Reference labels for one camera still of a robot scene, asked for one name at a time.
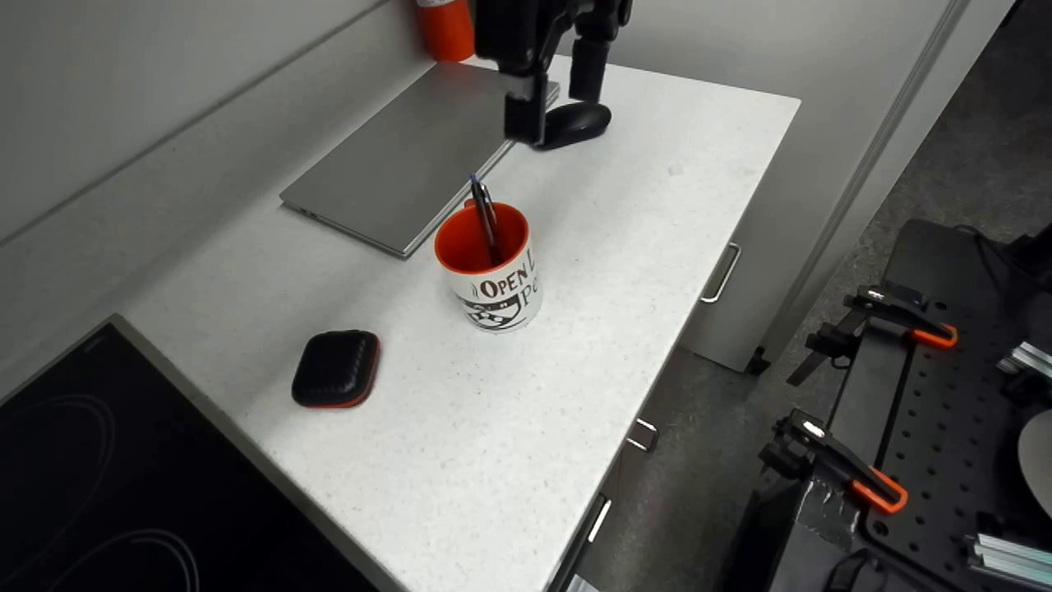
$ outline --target mug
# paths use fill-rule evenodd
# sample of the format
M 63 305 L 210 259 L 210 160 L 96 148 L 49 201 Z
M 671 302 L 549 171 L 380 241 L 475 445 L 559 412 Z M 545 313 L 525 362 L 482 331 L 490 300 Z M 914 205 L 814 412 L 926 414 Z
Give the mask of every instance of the mug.
M 459 208 L 434 238 L 434 256 L 442 268 L 459 308 L 482 329 L 508 329 L 539 305 L 530 220 L 508 205 L 493 205 L 497 253 L 472 205 Z

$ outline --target wall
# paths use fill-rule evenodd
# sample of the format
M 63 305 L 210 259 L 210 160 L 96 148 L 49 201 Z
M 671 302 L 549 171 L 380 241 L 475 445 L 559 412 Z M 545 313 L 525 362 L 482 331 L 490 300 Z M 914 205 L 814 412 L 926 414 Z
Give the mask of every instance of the wall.
M 412 4 L 378 4 L 0 243 L 0 400 L 171 253 L 289 189 L 426 70 Z
M 0 243 L 378 0 L 3 0 Z
M 662 0 L 637 4 L 617 64 L 797 97 L 802 112 L 737 229 L 724 302 L 691 353 L 746 370 L 792 295 L 859 169 L 966 0 Z
M 854 250 L 865 228 L 875 220 L 879 208 L 916 154 L 921 142 L 954 99 L 963 76 L 974 70 L 986 44 L 991 38 L 995 25 L 1005 19 L 1005 12 L 1014 7 L 1014 0 L 971 0 L 963 4 L 961 18 L 954 19 L 954 31 L 946 36 L 951 53 L 941 53 L 930 64 L 930 72 L 911 105 L 900 105 L 896 125 L 882 138 L 875 166 L 854 179 L 850 201 L 846 201 L 836 215 L 836 225 L 827 225 L 819 250 L 811 253 L 808 273 L 797 276 L 792 300 L 781 305 L 778 321 L 770 329 L 766 344 L 786 348 L 796 327 L 804 319 L 811 302 L 819 300 L 824 279 L 841 262 L 846 253 Z

